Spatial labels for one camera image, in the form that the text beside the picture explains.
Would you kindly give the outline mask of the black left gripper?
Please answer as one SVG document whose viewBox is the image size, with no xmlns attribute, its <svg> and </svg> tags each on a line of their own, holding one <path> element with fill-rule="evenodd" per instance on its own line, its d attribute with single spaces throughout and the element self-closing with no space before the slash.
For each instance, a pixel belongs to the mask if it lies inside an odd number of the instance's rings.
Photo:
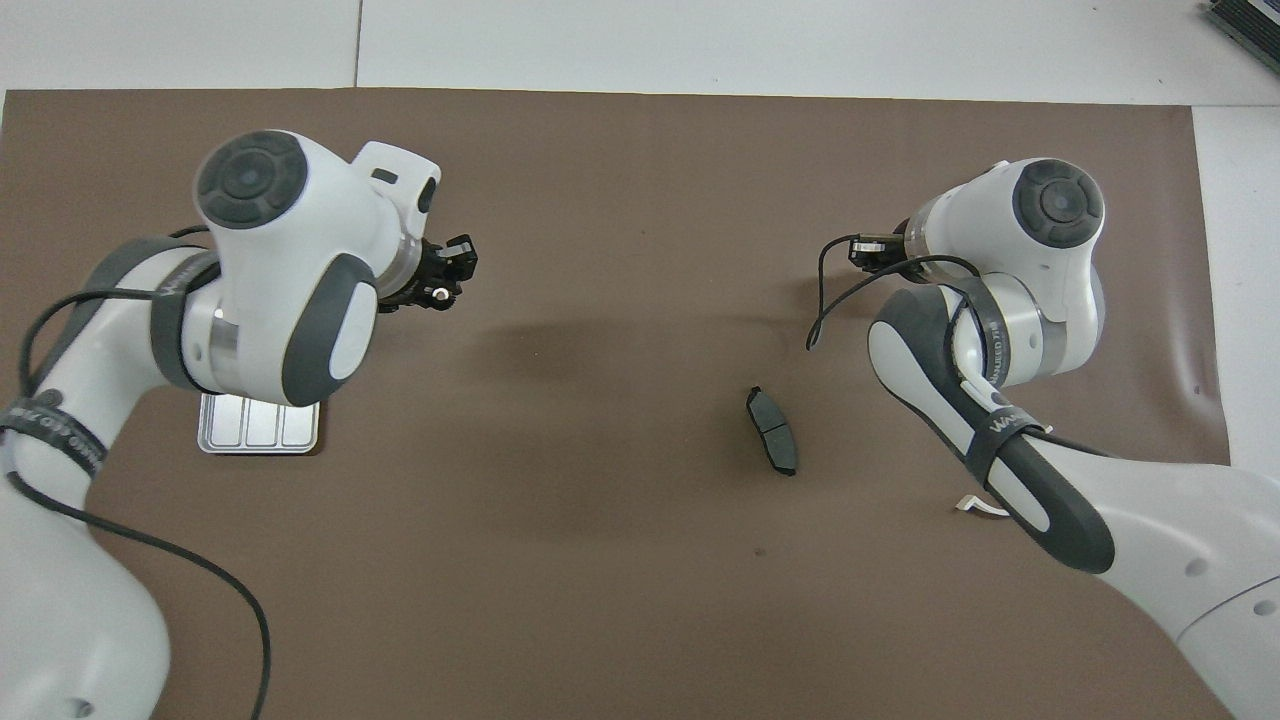
<svg viewBox="0 0 1280 720">
<path fill-rule="evenodd" d="M 477 252 L 470 234 L 460 234 L 445 245 L 406 240 L 380 274 L 380 305 L 453 306 L 476 265 Z"/>
</svg>

